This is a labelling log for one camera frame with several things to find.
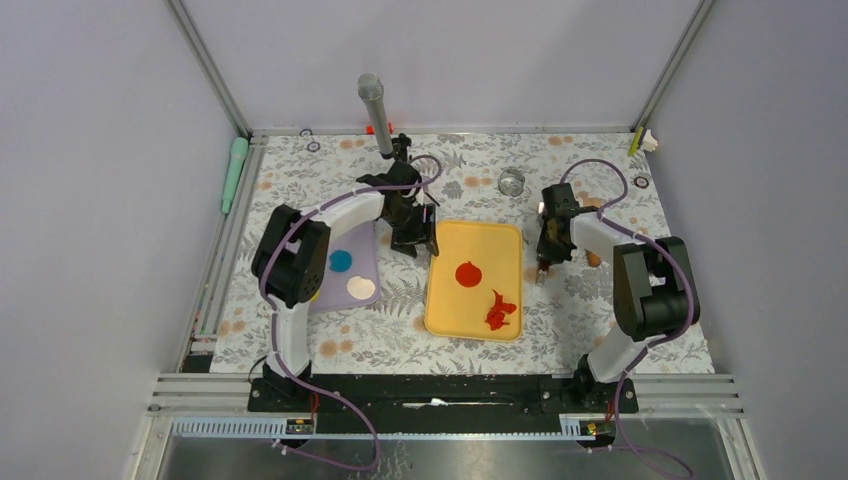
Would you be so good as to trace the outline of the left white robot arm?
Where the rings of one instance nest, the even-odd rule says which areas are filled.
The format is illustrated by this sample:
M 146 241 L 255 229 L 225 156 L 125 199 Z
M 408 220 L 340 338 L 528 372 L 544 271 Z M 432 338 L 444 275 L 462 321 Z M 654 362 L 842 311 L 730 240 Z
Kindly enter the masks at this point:
M 251 271 L 261 297 L 271 309 L 266 376 L 277 376 L 272 398 L 288 411 L 309 401 L 308 311 L 319 292 L 330 245 L 337 237 L 366 223 L 385 221 L 391 228 L 392 250 L 416 258 L 419 247 L 439 253 L 436 201 L 414 161 L 395 161 L 383 174 L 366 174 L 355 186 L 315 206 L 298 210 L 278 206 L 255 252 Z

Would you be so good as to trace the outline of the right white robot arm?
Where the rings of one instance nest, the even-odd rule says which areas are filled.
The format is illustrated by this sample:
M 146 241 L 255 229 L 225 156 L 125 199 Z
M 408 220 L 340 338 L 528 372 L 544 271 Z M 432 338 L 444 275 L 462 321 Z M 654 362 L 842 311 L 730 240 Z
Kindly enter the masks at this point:
M 634 368 L 647 349 L 685 333 L 700 318 L 700 302 L 685 242 L 653 240 L 614 226 L 598 207 L 582 206 L 568 183 L 542 190 L 539 276 L 586 250 L 612 268 L 616 325 L 574 373 L 573 396 L 597 412 L 613 398 L 612 383 Z

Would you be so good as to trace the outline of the yellow tray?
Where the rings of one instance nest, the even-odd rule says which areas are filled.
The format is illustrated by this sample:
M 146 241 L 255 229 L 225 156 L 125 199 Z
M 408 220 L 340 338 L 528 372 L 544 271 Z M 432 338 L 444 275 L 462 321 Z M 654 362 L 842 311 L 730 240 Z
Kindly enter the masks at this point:
M 438 336 L 511 342 L 523 330 L 523 240 L 521 230 L 500 223 L 443 220 L 436 227 L 439 255 L 431 260 L 426 294 L 425 327 Z M 482 281 L 464 288 L 456 268 L 471 261 Z M 494 302 L 492 290 L 517 305 L 510 324 L 491 331 L 484 322 Z

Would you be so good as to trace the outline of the red dough ball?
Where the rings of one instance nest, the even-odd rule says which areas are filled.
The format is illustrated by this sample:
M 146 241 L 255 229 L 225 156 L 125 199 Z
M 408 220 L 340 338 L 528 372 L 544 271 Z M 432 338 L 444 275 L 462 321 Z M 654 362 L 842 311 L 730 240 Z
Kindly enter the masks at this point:
M 482 271 L 471 261 L 467 261 L 456 268 L 455 280 L 464 288 L 473 288 L 482 281 Z

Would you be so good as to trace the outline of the red dough scrap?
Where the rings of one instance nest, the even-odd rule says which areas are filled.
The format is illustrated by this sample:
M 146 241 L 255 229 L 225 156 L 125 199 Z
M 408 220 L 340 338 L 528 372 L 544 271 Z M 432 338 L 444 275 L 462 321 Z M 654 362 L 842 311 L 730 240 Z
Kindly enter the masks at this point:
M 492 290 L 494 302 L 489 308 L 484 322 L 491 331 L 497 331 L 508 326 L 508 317 L 517 311 L 517 305 L 504 300 L 504 296 L 496 290 Z

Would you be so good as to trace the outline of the metal dough scraper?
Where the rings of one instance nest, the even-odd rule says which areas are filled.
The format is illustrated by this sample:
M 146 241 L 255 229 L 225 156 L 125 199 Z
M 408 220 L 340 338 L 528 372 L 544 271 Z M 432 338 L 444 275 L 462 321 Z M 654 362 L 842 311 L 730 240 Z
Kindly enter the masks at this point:
M 596 255 L 594 252 L 591 252 L 589 250 L 584 251 L 584 257 L 587 261 L 587 264 L 592 268 L 599 267 L 603 262 L 602 258 L 599 255 Z M 550 274 L 552 266 L 557 265 L 557 262 L 550 260 L 542 256 L 541 254 L 536 255 L 536 260 L 537 270 L 535 282 L 537 285 L 541 285 L 546 281 L 547 277 Z

